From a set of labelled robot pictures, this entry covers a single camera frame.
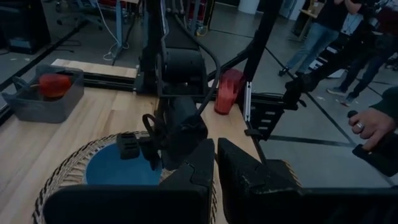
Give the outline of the office chair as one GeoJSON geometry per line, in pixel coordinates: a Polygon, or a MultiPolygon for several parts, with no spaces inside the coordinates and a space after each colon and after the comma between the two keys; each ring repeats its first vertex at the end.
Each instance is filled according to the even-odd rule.
{"type": "Polygon", "coordinates": [[[57,0],[55,11],[62,14],[56,20],[58,25],[62,25],[67,19],[73,19],[76,26],[90,22],[103,30],[103,20],[95,0],[57,0]]]}

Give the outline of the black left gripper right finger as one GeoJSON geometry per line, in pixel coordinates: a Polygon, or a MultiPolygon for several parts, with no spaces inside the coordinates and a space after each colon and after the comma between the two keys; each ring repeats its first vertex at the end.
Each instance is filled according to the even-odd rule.
{"type": "Polygon", "coordinates": [[[217,159],[229,224],[398,224],[398,189],[301,188],[226,138],[217,159]]]}

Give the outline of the person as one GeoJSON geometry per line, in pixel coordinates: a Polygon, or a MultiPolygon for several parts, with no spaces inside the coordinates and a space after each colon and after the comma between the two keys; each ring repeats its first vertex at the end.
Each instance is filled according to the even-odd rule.
{"type": "Polygon", "coordinates": [[[278,76],[285,75],[305,57],[295,72],[295,76],[303,75],[319,54],[337,39],[348,13],[357,14],[365,2],[366,0],[326,0],[311,24],[304,44],[279,70],[278,76]]]}
{"type": "Polygon", "coordinates": [[[398,51],[398,0],[387,0],[375,15],[377,23],[364,36],[345,79],[339,86],[327,88],[332,95],[343,96],[341,101],[350,106],[373,81],[382,65],[398,51]]]}

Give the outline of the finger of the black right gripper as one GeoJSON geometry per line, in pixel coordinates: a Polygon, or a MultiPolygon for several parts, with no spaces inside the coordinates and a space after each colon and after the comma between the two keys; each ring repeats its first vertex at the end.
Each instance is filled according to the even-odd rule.
{"type": "Polygon", "coordinates": [[[122,133],[116,137],[116,145],[121,159],[135,159],[140,155],[145,159],[155,158],[155,148],[150,137],[137,137],[134,133],[122,133]]]}
{"type": "Polygon", "coordinates": [[[150,168],[152,170],[157,170],[161,166],[161,158],[159,156],[158,150],[150,149],[149,150],[149,158],[150,168]]]}

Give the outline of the black hand-held controller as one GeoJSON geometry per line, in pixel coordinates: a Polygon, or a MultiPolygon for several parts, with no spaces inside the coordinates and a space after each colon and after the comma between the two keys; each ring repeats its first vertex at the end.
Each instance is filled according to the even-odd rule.
{"type": "MultiPolygon", "coordinates": [[[[356,114],[357,111],[350,111],[348,118],[356,114]]],[[[364,150],[363,144],[359,144],[353,149],[353,154],[387,177],[398,174],[398,134],[395,131],[385,135],[372,151],[364,150]]]]}

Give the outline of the grey plastic bin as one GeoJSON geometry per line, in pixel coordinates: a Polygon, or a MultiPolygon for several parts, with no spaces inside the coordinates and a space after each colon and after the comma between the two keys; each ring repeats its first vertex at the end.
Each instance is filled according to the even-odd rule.
{"type": "Polygon", "coordinates": [[[39,65],[35,76],[29,82],[14,77],[16,88],[13,94],[2,92],[1,95],[10,109],[21,121],[39,123],[62,123],[83,97],[83,70],[56,65],[39,65]],[[57,73],[69,76],[72,81],[70,89],[59,98],[47,98],[39,92],[39,78],[45,73],[57,73]]]}

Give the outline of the round woven placemat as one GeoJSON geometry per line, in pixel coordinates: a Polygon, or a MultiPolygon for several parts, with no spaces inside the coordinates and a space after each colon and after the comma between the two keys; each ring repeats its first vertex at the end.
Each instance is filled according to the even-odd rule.
{"type": "MultiPolygon", "coordinates": [[[[147,131],[124,132],[118,134],[135,134],[138,140],[144,140],[144,137],[149,137],[147,131]]],[[[111,134],[109,136],[90,141],[77,149],[74,153],[70,154],[57,168],[55,168],[51,176],[46,180],[35,200],[34,210],[30,221],[31,224],[46,224],[43,213],[45,200],[61,188],[84,184],[84,174],[88,166],[88,162],[94,157],[94,155],[103,150],[105,146],[110,146],[111,143],[115,143],[116,136],[117,134],[111,134]]],[[[161,173],[157,175],[159,177],[155,177],[155,184],[163,184],[166,178],[171,177],[176,170],[160,169],[160,171],[161,173]]],[[[214,187],[216,187],[214,180],[212,187],[213,190],[211,193],[210,205],[211,212],[208,224],[216,224],[217,216],[217,190],[214,189],[214,187]]]]}

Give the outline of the person's forearm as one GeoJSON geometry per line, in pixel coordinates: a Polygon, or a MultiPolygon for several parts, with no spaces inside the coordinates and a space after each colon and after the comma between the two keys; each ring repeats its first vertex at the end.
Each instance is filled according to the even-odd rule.
{"type": "Polygon", "coordinates": [[[382,94],[382,100],[371,108],[390,116],[398,123],[398,86],[390,87],[382,94]]]}

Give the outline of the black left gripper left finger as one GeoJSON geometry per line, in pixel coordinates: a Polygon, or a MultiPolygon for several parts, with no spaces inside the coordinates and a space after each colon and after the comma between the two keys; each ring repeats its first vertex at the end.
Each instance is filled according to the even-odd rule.
{"type": "Polygon", "coordinates": [[[208,224],[215,145],[205,139],[158,185],[74,185],[44,204],[46,224],[208,224]]]}

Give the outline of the person's hand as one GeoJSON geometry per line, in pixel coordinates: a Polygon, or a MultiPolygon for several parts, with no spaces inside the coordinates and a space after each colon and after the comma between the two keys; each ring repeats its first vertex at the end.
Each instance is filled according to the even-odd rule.
{"type": "Polygon", "coordinates": [[[372,151],[387,134],[395,131],[396,122],[388,115],[374,108],[368,108],[350,117],[348,121],[352,132],[365,139],[362,148],[372,151]]]}

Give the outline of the blue ceramic bowl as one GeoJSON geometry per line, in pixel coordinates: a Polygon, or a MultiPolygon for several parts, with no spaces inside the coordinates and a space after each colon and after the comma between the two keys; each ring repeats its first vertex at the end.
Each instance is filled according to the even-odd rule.
{"type": "Polygon", "coordinates": [[[122,160],[117,146],[110,144],[89,160],[83,180],[89,185],[158,185],[161,173],[161,162],[152,170],[142,154],[122,160]]]}

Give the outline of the red apple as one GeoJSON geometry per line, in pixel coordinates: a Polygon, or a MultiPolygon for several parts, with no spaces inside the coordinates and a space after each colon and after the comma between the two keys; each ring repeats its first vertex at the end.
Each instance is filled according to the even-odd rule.
{"type": "Polygon", "coordinates": [[[62,97],[71,87],[69,76],[57,73],[45,73],[39,78],[39,92],[47,98],[62,97]]]}

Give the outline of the black equipment box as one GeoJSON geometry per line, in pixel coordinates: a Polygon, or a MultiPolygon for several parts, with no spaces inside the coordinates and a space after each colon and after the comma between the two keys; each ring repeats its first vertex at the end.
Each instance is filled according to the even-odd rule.
{"type": "Polygon", "coordinates": [[[0,30],[11,52],[32,55],[51,43],[41,0],[0,0],[0,30]]]}

